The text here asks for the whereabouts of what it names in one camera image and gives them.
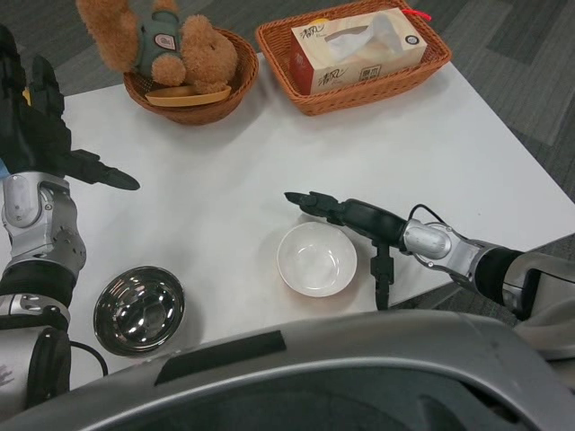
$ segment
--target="metal bowl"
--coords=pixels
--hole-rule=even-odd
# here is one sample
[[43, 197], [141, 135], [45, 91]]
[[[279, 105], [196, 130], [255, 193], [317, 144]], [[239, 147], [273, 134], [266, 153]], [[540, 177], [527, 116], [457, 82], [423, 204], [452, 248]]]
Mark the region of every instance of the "metal bowl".
[[134, 268], [104, 289], [93, 313], [97, 339], [109, 352], [137, 356], [165, 343], [184, 312], [183, 289], [165, 269]]

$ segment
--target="cable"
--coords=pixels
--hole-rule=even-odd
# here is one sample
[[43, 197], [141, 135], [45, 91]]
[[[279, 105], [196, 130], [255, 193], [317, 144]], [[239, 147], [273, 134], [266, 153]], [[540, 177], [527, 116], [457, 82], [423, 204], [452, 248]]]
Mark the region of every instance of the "cable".
[[432, 216], [437, 218], [438, 222], [443, 223], [443, 224], [445, 223], [443, 221], [443, 218], [441, 218], [439, 215], [437, 215], [435, 211], [433, 211], [431, 208], [429, 208], [428, 206], [423, 205], [423, 204], [417, 204], [415, 207], [413, 207], [411, 209], [410, 216], [409, 216], [408, 220], [411, 220], [413, 218], [413, 216], [415, 215], [415, 211], [417, 211], [419, 208], [425, 209], [428, 213], [430, 213]]
[[100, 353], [98, 352], [98, 350], [96, 350], [93, 347], [90, 346], [86, 346], [83, 343], [78, 343], [77, 341], [70, 341], [70, 346], [71, 347], [76, 347], [76, 348], [80, 348], [85, 352], [88, 352], [89, 354], [91, 354], [93, 357], [95, 357], [98, 362], [100, 363], [100, 366], [102, 367], [102, 374], [105, 377], [106, 375], [108, 375], [108, 364], [106, 364], [105, 359], [103, 358], [102, 355], [100, 355]]

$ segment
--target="badge on sweater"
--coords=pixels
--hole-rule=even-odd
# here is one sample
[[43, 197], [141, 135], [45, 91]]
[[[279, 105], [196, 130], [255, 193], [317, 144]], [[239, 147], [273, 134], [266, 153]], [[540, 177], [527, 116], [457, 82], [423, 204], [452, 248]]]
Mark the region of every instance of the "badge on sweater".
[[171, 51], [176, 50], [176, 40], [169, 34], [156, 34], [154, 41], [160, 48], [169, 49]]

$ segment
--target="tissue box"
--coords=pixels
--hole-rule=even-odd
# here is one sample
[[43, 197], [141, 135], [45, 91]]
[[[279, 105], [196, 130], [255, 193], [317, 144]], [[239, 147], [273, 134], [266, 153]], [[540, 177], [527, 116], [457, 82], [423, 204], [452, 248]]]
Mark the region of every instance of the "tissue box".
[[291, 30], [289, 70], [302, 94], [416, 66], [428, 46], [399, 8]]

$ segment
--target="brown teddy bear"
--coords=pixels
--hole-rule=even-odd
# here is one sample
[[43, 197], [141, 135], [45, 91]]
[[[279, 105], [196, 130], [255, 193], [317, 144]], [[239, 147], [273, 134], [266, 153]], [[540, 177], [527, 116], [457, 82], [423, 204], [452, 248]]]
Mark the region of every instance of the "brown teddy bear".
[[222, 91], [234, 77], [237, 53], [232, 42], [205, 16], [191, 16], [181, 26], [174, 0], [155, 0], [147, 20], [138, 19], [128, 0], [76, 4], [110, 69], [138, 72], [167, 86], [186, 83], [199, 94]]

